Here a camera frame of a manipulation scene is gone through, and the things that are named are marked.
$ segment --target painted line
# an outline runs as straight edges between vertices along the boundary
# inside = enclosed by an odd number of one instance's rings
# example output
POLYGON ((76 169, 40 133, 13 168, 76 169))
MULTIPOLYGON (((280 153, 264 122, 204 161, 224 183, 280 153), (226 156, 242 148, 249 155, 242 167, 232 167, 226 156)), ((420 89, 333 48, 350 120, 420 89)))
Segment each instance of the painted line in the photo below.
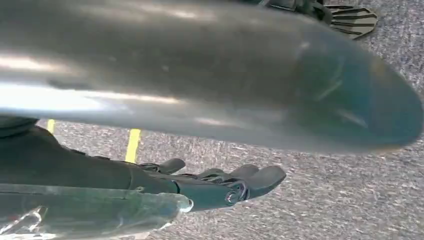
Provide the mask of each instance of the painted line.
POLYGON ((53 132, 55 131, 55 120, 54 119, 49 119, 47 121, 47 130, 53 134, 53 132))
POLYGON ((136 163, 137 147, 139 146, 140 129, 131 129, 129 131, 128 147, 126 148, 125 162, 136 163))

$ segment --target clear plastic part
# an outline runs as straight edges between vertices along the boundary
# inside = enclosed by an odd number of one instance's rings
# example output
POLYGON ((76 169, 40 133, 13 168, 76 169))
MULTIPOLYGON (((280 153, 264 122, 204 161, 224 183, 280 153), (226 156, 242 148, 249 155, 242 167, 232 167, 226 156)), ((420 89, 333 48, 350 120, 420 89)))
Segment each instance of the clear plastic part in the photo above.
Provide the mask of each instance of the clear plastic part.
POLYGON ((137 190, 0 184, 0 240, 140 240, 193 201, 137 190))

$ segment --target gray pavement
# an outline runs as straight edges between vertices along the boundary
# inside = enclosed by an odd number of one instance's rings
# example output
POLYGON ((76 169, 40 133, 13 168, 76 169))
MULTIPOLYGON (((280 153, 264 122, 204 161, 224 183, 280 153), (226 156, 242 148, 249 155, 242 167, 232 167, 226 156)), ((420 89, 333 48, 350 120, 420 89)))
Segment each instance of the gray pavement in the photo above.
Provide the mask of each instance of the gray pavement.
MULTIPOLYGON (((378 29, 361 44, 392 64, 422 93, 424 1, 358 2, 380 15, 378 29)), ((68 122, 58 122, 55 128, 55 135, 67 146, 119 160, 125 158, 128 133, 128 129, 68 122)), ((393 153, 343 156, 142 132, 139 162, 174 157, 187 161, 184 172, 232 170, 255 163, 280 165, 288 176, 268 196, 234 208, 190 213, 154 232, 151 240, 424 239, 422 140, 393 153)))

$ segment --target yellow parking line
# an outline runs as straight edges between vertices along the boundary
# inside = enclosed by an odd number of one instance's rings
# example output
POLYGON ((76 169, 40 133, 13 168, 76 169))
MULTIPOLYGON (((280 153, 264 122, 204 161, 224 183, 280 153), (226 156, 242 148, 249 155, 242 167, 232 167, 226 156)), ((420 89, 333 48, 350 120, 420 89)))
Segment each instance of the yellow parking line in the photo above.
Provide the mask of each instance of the yellow parking line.
POLYGON ((129 131, 128 147, 126 148, 125 162, 133 164, 136 163, 136 153, 140 141, 141 132, 142 131, 140 129, 131 129, 131 131, 129 131))
POLYGON ((55 120, 49 119, 47 121, 47 130, 52 134, 55 131, 55 120))

